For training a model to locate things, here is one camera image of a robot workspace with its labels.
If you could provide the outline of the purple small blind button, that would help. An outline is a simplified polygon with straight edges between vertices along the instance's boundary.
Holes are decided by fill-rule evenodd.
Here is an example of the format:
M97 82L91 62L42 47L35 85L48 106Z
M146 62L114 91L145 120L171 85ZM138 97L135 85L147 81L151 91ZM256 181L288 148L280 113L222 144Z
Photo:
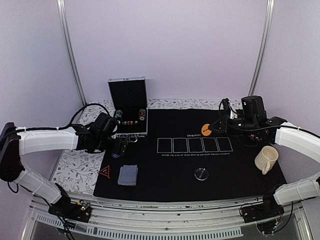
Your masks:
M114 159L118 159L121 157L120 154L116 154L116 153L112 153L111 156L114 158Z

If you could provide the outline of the orange big blind button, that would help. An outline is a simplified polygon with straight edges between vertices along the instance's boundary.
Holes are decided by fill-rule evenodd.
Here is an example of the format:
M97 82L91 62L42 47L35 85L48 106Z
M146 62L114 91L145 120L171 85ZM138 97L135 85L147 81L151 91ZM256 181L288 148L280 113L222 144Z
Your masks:
M201 128L201 134L204 136L204 137L208 137L212 134L212 131L209 129L210 127L210 124L209 123L206 123L202 126Z

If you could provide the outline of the blue patterned card deck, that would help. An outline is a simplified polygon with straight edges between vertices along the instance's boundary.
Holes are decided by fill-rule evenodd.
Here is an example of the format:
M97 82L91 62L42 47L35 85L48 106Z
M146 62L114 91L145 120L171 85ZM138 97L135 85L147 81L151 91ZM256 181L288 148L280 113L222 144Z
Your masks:
M120 167L117 183L121 186L135 186L137 184L137 177L137 165L123 165Z

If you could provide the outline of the clear dealer button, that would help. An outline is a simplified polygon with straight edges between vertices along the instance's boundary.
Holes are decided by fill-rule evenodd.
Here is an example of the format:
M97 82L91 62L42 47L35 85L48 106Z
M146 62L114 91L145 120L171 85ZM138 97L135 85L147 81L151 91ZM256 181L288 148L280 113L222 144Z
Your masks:
M194 176L198 181L205 181L209 177L209 172L206 168L201 167L195 170Z

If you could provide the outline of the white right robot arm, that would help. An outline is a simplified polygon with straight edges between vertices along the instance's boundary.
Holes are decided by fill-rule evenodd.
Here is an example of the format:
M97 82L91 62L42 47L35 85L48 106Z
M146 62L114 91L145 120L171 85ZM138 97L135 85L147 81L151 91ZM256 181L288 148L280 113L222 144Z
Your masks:
M227 98L217 104L218 119L211 123L213 134L243 137L248 146L266 143L278 152L279 164L286 183L277 183L263 195L258 213L269 218L291 202L318 200L320 197L320 135L296 126L289 120L269 116L263 99L246 96L235 110Z

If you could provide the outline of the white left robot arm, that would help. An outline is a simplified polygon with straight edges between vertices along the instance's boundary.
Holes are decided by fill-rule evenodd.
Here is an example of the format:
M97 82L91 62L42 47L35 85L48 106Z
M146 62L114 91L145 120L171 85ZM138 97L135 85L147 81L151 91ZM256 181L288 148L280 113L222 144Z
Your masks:
M7 122L0 133L0 179L42 197L63 217L70 217L75 211L74 205L69 202L64 189L34 171L34 164L23 164L22 159L40 159L64 150L89 154L111 151L121 157L128 140L117 136L119 127L120 120L106 113L100 113L87 125L69 123L63 127L18 127Z

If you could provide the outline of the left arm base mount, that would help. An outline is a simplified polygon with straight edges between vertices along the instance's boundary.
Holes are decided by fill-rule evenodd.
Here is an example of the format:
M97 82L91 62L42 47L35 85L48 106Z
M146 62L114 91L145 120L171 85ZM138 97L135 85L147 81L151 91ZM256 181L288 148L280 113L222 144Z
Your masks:
M68 195L63 195L56 203L50 205L48 213L62 219L88 223L92 207L88 201L81 199L72 203Z

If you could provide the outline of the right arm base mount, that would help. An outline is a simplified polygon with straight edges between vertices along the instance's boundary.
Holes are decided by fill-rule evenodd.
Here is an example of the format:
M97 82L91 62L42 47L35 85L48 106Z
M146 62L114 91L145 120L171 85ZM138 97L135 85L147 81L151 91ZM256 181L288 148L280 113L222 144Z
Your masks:
M239 209L239 214L245 223L281 217L284 213L284 208L277 204L272 193L265 194L262 203L245 203Z

